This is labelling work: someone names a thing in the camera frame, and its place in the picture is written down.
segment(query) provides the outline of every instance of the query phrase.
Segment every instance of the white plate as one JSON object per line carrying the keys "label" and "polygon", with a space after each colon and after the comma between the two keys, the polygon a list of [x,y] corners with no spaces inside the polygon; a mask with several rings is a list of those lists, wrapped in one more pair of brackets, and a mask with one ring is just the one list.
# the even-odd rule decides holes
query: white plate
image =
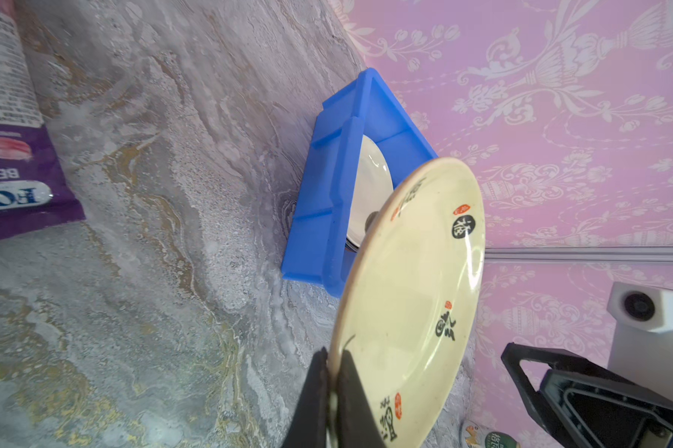
{"label": "white plate", "polygon": [[381,210],[389,195],[394,192],[391,173],[384,155],[374,140],[367,136],[362,139],[359,153],[357,183],[354,184],[354,198],[351,200],[347,238],[359,247],[366,235],[369,215]]}
{"label": "white plate", "polygon": [[388,447],[419,447],[449,395],[481,288],[484,229],[471,170],[438,158],[399,185],[354,261],[329,374],[335,385],[347,348]]}

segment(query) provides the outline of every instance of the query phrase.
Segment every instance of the white ingredient label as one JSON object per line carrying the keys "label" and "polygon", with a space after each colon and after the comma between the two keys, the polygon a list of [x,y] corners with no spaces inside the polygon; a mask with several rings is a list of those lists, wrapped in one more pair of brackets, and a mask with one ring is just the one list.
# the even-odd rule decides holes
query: white ingredient label
{"label": "white ingredient label", "polygon": [[27,72],[15,22],[0,13],[0,124],[39,128],[43,116]]}

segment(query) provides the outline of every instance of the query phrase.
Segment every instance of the black circle emblem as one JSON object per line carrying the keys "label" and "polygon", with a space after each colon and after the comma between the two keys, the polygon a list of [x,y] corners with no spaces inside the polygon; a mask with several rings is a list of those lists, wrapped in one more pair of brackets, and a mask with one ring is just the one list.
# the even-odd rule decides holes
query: black circle emblem
{"label": "black circle emblem", "polygon": [[623,301],[626,312],[631,318],[645,322],[655,316],[653,299],[642,292],[631,292]]}
{"label": "black circle emblem", "polygon": [[451,234],[456,239],[461,239],[470,235],[475,229],[475,219],[470,214],[456,218],[451,227]]}

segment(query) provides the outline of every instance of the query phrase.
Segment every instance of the camera lens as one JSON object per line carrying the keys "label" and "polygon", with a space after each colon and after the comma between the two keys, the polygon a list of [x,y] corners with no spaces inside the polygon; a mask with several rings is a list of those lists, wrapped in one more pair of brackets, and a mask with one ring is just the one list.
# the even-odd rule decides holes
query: camera lens
{"label": "camera lens", "polygon": [[650,320],[655,315],[653,299],[642,292],[631,292],[623,304],[626,312],[635,320]]}

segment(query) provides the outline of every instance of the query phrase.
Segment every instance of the plate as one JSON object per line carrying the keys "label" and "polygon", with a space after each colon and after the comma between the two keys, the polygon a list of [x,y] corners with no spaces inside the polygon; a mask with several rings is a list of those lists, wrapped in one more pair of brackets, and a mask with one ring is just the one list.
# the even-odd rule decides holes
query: plate
{"label": "plate", "polygon": [[369,216],[377,213],[393,192],[394,185],[384,155],[374,140],[364,136],[347,229],[347,238],[353,246],[362,245]]}
{"label": "plate", "polygon": [[438,158],[399,185],[359,249],[329,375],[335,386],[348,349],[388,447],[419,447],[446,402],[474,321],[484,228],[471,170]]}

